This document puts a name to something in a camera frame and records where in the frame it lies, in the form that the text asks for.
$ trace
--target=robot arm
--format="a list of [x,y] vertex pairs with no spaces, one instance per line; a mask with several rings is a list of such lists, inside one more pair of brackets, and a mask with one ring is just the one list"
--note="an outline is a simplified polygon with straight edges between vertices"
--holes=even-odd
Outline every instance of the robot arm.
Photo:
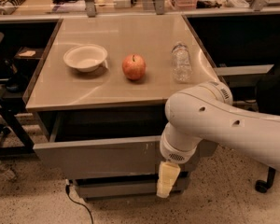
[[167,197],[200,141],[209,140],[241,151],[280,171],[280,116],[245,111],[232,105],[229,88],[206,82],[179,91],[166,103],[168,119],[161,135],[158,193]]

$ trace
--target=chair wheel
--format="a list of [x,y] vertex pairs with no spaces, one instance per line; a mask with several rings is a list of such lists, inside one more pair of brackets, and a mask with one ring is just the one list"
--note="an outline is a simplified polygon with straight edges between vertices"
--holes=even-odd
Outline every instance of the chair wheel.
[[3,135],[8,135],[11,132],[11,130],[8,127],[4,127],[2,130]]
[[255,184],[255,190],[260,193],[266,193],[268,191],[267,183],[262,180],[258,180]]

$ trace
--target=water bottle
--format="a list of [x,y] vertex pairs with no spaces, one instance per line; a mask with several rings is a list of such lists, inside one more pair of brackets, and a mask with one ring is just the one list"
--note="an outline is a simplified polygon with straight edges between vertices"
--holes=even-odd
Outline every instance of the water bottle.
[[189,83],[192,67],[189,60],[188,46],[177,42],[172,49],[173,77],[178,83]]
[[17,180],[17,176],[15,172],[6,164],[0,161],[0,176],[2,176],[5,180],[10,182],[15,182]]

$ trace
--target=white bowl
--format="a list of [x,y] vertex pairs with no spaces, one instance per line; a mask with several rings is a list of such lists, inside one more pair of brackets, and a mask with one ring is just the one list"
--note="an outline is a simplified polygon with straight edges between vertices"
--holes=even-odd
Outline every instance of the white bowl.
[[68,50],[64,56],[64,62],[80,72],[96,70],[104,62],[108,53],[105,48],[94,45],[81,45]]

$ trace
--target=tile floor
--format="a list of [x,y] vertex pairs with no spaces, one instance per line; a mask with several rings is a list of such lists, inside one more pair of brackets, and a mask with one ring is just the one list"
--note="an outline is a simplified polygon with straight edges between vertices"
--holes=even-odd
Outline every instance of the tile floor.
[[[45,140],[29,118],[19,119],[35,142]],[[3,146],[18,144],[13,133],[0,140]],[[35,155],[3,161],[12,165],[18,180],[9,183],[0,179],[0,224],[91,223],[86,209],[66,196],[59,169],[46,167]],[[265,179],[266,174],[266,166],[218,147],[212,157],[201,159],[189,188],[168,199],[148,195],[84,203],[73,188],[70,195],[90,208],[95,224],[280,223],[280,173],[266,194],[254,190],[255,181]]]

